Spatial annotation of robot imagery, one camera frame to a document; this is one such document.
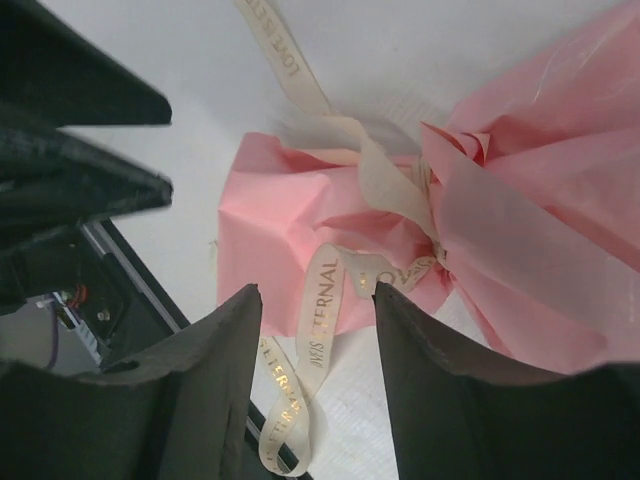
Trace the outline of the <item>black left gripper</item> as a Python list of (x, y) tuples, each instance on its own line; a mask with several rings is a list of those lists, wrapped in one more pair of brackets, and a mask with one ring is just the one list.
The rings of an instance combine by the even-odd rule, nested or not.
[(165, 177), (3, 107), (1, 314), (82, 283), (85, 222), (167, 207), (172, 194)]

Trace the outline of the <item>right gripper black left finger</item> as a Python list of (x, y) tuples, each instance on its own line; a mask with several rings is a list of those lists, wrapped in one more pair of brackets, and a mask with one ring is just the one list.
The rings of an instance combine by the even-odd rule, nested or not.
[(102, 373), (1, 364), (5, 479), (237, 479), (262, 301), (247, 285)]

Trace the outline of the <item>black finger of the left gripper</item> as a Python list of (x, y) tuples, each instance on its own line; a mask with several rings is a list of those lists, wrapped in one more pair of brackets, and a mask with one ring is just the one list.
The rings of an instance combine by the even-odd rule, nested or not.
[(168, 100), (37, 1), (1, 3), (1, 102), (55, 126), (158, 126)]

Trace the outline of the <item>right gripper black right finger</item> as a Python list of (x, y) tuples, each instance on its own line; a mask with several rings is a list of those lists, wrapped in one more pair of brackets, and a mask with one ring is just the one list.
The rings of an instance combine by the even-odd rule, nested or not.
[(639, 367), (561, 375), (510, 359), (389, 284), (373, 297), (403, 479), (635, 479)]

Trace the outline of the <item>cream ribbon gold lettering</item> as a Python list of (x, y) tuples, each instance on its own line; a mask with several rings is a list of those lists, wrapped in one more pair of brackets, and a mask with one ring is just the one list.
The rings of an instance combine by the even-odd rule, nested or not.
[(345, 281), (352, 280), (361, 297), (371, 295), (380, 281), (408, 292), (434, 264), (444, 264), (446, 252), (437, 233), (429, 196), (431, 168), (419, 159), (403, 173), (387, 157), (362, 124), (335, 110), (310, 70), (285, 22), (266, 1), (238, 1), (256, 42), (268, 60), (286, 97), (302, 111), (322, 117), (354, 136), (360, 152), (354, 159), (359, 190), (374, 209), (398, 214), (416, 223), (431, 240), (432, 254), (399, 270), (383, 256), (357, 253), (332, 243), (314, 252), (306, 269), (296, 332), (297, 364), (273, 337), (263, 337), (259, 352), (279, 389), (261, 429), (259, 457), (270, 472), (299, 477), (311, 462), (310, 403), (329, 370)]

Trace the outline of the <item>pink wrapping paper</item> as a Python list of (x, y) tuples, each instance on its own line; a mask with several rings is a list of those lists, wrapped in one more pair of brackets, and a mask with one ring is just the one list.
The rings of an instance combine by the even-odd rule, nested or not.
[[(458, 295), (489, 345), (573, 373), (639, 358), (639, 5), (619, 5), (423, 124), (419, 156), (444, 264), (403, 292), (427, 311)], [(243, 138), (218, 208), (218, 297), (248, 283), (267, 335), (296, 338), (306, 269), (332, 243), (406, 270), (420, 227), (363, 198), (347, 149)], [(345, 281), (335, 335), (367, 325)]]

